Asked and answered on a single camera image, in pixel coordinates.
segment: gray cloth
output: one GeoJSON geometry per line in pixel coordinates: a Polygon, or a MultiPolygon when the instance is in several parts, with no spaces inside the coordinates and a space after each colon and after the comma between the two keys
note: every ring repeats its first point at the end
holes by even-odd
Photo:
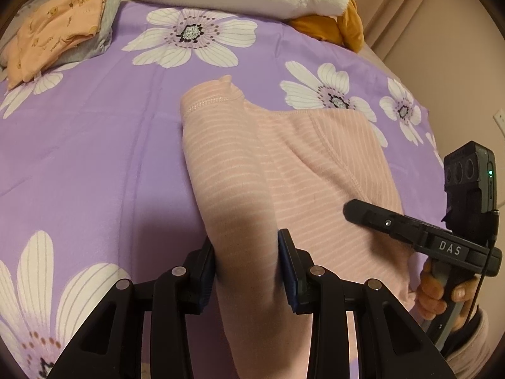
{"type": "Polygon", "coordinates": [[[121,0],[106,0],[100,31],[93,38],[65,51],[51,67],[82,61],[104,53],[112,41],[112,23],[120,3],[121,0]]]}

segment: folded clothes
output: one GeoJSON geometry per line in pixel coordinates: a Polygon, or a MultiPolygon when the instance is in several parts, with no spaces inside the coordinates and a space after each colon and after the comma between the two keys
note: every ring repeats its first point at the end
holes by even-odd
{"type": "Polygon", "coordinates": [[[65,51],[53,64],[54,67],[68,63],[76,63],[103,54],[112,41],[112,24],[119,9],[121,0],[106,0],[102,23],[97,34],[72,49],[65,51]]]}
{"type": "Polygon", "coordinates": [[[9,89],[28,82],[100,29],[106,0],[50,0],[32,13],[7,46],[9,89]]]}
{"type": "Polygon", "coordinates": [[[26,18],[47,1],[49,0],[28,0],[18,10],[5,32],[0,36],[0,67],[7,67],[7,58],[4,58],[2,55],[5,46],[12,40],[12,37],[16,35],[26,18]]]}

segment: handle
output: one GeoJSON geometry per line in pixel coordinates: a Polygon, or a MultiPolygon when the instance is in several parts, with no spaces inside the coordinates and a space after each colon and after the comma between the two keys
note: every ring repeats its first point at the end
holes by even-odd
{"type": "Polygon", "coordinates": [[[188,282],[184,267],[175,267],[156,280],[151,313],[152,379],[193,379],[186,318],[178,301],[188,282]]]}
{"type": "Polygon", "coordinates": [[[447,309],[441,315],[437,315],[432,321],[424,321],[421,327],[435,344],[436,348],[441,351],[464,304],[463,302],[453,302],[451,298],[453,290],[461,283],[471,280],[474,274],[468,270],[455,268],[436,260],[432,262],[431,274],[444,287],[442,299],[447,303],[447,309]]]}

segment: yellow fabric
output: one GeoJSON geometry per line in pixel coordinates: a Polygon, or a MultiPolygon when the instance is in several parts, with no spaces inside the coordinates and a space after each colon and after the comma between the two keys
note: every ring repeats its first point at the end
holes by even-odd
{"type": "Polygon", "coordinates": [[[354,0],[349,0],[347,9],[342,15],[333,17],[306,15],[290,20],[288,24],[302,34],[319,41],[347,47],[354,52],[359,52],[365,44],[363,23],[354,0]]]}
{"type": "Polygon", "coordinates": [[[23,23],[8,44],[9,89],[31,81],[68,49],[100,29],[106,0],[49,0],[23,23]]]}

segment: metal screw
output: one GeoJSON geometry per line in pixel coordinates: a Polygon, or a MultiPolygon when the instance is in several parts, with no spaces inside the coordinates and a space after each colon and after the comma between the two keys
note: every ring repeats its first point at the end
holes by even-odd
{"type": "Polygon", "coordinates": [[[325,272],[324,268],[319,265],[315,265],[311,268],[311,273],[312,273],[312,275],[315,275],[315,276],[324,275],[324,272],[325,272]]]}
{"type": "Polygon", "coordinates": [[[129,280],[118,280],[116,282],[116,288],[119,289],[120,291],[125,290],[129,286],[130,286],[129,280]]]}
{"type": "Polygon", "coordinates": [[[176,266],[172,270],[172,275],[174,275],[174,276],[182,276],[185,273],[186,273],[186,268],[184,268],[183,266],[176,266]]]}
{"type": "Polygon", "coordinates": [[[378,291],[380,288],[382,288],[382,283],[379,280],[369,280],[368,286],[374,291],[378,291]]]}

